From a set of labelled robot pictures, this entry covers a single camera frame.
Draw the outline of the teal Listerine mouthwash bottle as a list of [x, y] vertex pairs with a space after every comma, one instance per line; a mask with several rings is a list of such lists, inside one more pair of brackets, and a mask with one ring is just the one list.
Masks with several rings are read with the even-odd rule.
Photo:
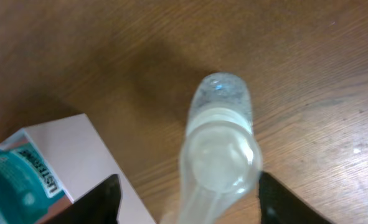
[[65, 196], [31, 143], [0, 150], [0, 223], [35, 223]]

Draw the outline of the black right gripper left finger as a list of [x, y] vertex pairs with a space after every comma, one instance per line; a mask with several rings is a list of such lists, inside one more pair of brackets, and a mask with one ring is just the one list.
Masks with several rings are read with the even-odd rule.
[[118, 224], [121, 187], [112, 174], [46, 224]]

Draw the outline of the clear purple sanitizer bottle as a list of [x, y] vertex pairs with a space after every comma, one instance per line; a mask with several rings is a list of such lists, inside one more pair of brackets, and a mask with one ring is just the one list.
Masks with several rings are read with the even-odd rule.
[[160, 222], [215, 223], [256, 187], [262, 168], [247, 84], [231, 73], [206, 76], [188, 112], [179, 205], [166, 204]]

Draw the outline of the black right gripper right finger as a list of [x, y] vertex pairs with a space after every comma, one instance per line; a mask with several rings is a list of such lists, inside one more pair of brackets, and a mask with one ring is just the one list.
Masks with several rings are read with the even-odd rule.
[[261, 224], [332, 224], [268, 172], [258, 182]]

